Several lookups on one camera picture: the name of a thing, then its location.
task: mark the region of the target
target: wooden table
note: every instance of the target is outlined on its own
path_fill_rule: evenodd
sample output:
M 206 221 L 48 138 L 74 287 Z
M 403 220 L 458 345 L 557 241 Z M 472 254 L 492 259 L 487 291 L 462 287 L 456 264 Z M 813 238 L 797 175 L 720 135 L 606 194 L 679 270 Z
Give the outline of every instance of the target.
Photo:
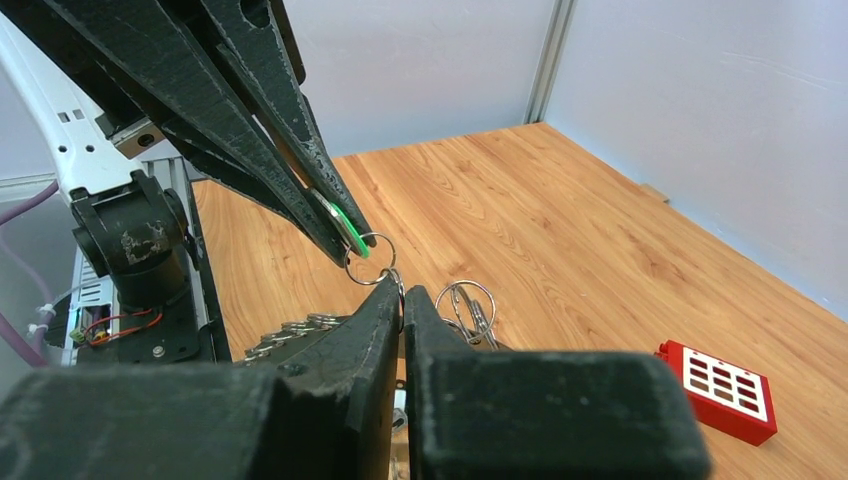
M 704 427 L 717 478 L 848 478 L 848 325 L 544 124 L 337 161 L 407 285 L 471 278 L 516 349 L 653 352 L 674 339 L 769 377 L 779 433 Z M 234 357 L 369 292 L 298 231 L 211 182 L 195 187 Z M 359 275 L 376 275 L 378 248 Z

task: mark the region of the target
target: silver ring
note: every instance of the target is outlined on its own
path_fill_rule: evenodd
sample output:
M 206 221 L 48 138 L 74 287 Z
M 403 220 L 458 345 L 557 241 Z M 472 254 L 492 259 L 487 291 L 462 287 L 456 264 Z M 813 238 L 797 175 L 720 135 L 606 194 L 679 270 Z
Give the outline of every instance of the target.
M 344 259 L 342 260 L 345 264 L 345 273 L 347 273 L 347 276 L 351 280 L 353 280 L 355 283 L 358 283 L 359 285 L 365 285 L 365 286 L 377 285 L 378 283 L 382 282 L 383 279 L 385 279 L 389 275 L 388 271 L 394 270 L 395 263 L 397 263 L 397 249 L 395 249 L 395 244 L 394 244 L 394 242 L 392 242 L 391 238 L 389 238 L 389 237 L 387 237 L 387 236 L 385 236 L 385 235 L 383 235 L 382 233 L 379 233 L 379 232 L 368 232 L 368 233 L 363 233 L 362 235 L 359 236 L 359 238 L 362 238 L 363 240 L 365 238 L 368 238 L 368 237 L 380 237 L 380 238 L 382 238 L 383 240 L 385 240 L 389 243 L 389 246 L 392 247 L 392 263 L 389 264 L 388 267 L 386 267 L 386 268 L 384 268 L 383 270 L 380 271 L 380 276 L 376 280 L 371 280 L 371 281 L 360 280 L 360 279 L 354 277 L 353 273 L 351 273 L 351 271 L 350 271 L 351 248 L 350 248 L 350 245 L 345 247 L 345 256 L 344 256 Z
M 406 308 L 406 287 L 403 285 L 403 277 L 400 276 L 400 272 L 397 271 L 396 268 L 386 268 L 383 269 L 382 272 L 392 277 L 392 280 L 398 286 L 398 296 L 400 297 L 400 311 L 403 314 L 404 309 Z
M 492 295 L 492 292 L 490 292 L 488 288 L 486 288 L 483 285 L 475 282 L 474 280 L 457 280 L 457 281 L 451 283 L 450 285 L 448 285 L 447 287 L 443 288 L 442 291 L 439 292 L 439 295 L 436 297 L 436 302 L 435 302 L 436 310 L 439 309 L 439 303 L 442 301 L 442 297 L 444 297 L 446 293 L 456 289 L 456 287 L 458 287 L 460 285 L 471 285 L 472 287 L 477 287 L 480 290 L 482 290 L 483 293 L 485 293 L 487 297 L 489 297 L 489 302 L 492 304 L 492 317 L 489 318 L 489 325 L 482 332 L 477 332 L 477 335 L 475 335 L 473 337 L 469 337 L 468 335 L 470 335 L 470 334 L 468 333 L 468 328 L 465 326 L 464 323 L 462 323 L 461 318 L 457 319 L 458 322 L 453 322 L 453 321 L 448 320 L 447 318 L 444 318 L 444 317 L 442 317 L 442 320 L 444 320 L 449 325 L 456 326 L 460 330 L 462 330 L 463 333 L 465 333 L 465 335 L 466 335 L 466 339 L 467 339 L 466 341 L 468 343 L 479 343 L 480 340 L 485 338 L 486 335 L 488 335 L 489 332 L 492 331 L 492 327 L 495 325 L 495 314 L 497 313 L 497 307 L 495 306 L 495 297 L 494 297 L 494 295 Z

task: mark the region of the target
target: white panel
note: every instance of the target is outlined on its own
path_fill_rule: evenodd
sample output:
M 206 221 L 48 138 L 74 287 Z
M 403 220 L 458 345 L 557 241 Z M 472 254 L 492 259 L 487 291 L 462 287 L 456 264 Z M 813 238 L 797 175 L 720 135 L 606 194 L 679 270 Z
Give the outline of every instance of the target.
M 288 0 L 333 156 L 523 122 L 552 0 Z
M 76 257 L 74 258 L 72 284 L 74 287 L 81 288 L 71 294 L 69 310 L 112 304 L 112 298 L 115 296 L 115 293 L 111 278 L 98 278 L 81 250 L 77 250 Z M 68 332 L 70 333 L 71 330 L 73 330 L 72 325 L 68 327 Z
M 846 25 L 825 0 L 580 1 L 547 121 L 848 318 Z

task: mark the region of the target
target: red wire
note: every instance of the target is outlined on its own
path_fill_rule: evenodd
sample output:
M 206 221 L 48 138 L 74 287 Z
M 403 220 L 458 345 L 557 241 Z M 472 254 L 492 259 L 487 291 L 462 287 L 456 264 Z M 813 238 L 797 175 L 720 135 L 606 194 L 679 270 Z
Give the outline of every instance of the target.
M 153 309 L 145 310 L 143 312 L 134 313 L 133 316 L 145 315 L 145 314 L 148 314 L 152 311 L 153 311 Z M 114 315 L 114 316 L 111 316 L 111 317 L 107 317 L 107 318 L 98 320 L 98 321 L 96 321 L 96 322 L 94 322 L 94 323 L 92 323 L 91 325 L 88 326 L 88 328 L 85 330 L 85 337 L 88 338 L 88 332 L 91 330 L 92 327 L 94 327 L 94 326 L 96 326 L 100 323 L 109 321 L 109 320 L 114 320 L 115 318 L 123 318 L 123 317 L 127 317 L 127 316 L 129 316 L 129 315 Z M 123 337 L 123 336 L 129 335 L 131 333 L 135 333 L 135 332 L 137 332 L 141 329 L 144 329 L 144 328 L 150 328 L 150 327 L 156 325 L 157 323 L 159 323 L 162 320 L 163 316 L 164 315 L 162 313 L 159 313 L 159 315 L 156 315 L 156 318 L 151 320 L 150 323 L 148 323 L 147 325 L 145 325 L 143 327 L 132 327 L 132 328 L 128 328 L 126 330 L 121 330 L 120 332 L 116 332 L 116 333 L 113 333 L 111 335 L 107 335 L 103 338 L 98 338 L 97 340 L 90 340 L 88 342 L 88 344 L 91 345 L 92 347 L 96 347 L 97 345 L 102 345 L 102 344 L 104 344 L 104 343 L 106 343 L 110 340 L 115 339 L 115 338 Z
M 152 311 L 153 311 L 152 308 L 148 308 L 147 310 L 145 310 L 143 312 L 136 312 L 136 313 L 133 313 L 132 315 L 137 317 L 137 316 L 140 316 L 140 315 L 147 315 L 148 313 L 150 313 Z M 129 317 L 129 316 L 130 315 L 128 315 L 128 314 L 122 314 L 122 315 L 112 315 L 111 317 L 101 318 L 100 320 L 89 325 L 88 328 L 85 329 L 85 332 L 84 332 L 83 335 L 86 338 L 88 338 L 88 334 L 89 334 L 89 332 L 91 332 L 92 328 L 94 328 L 98 325 L 104 324 L 106 322 L 111 322 L 112 320 L 115 320 L 116 318 L 125 318 L 125 317 Z

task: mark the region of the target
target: red building block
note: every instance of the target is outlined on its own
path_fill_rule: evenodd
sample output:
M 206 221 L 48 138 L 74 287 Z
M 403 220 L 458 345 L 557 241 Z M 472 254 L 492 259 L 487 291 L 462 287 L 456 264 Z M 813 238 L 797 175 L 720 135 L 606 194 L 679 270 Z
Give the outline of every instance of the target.
M 701 423 L 752 445 L 777 433 L 766 377 L 672 340 L 654 355 L 677 374 Z

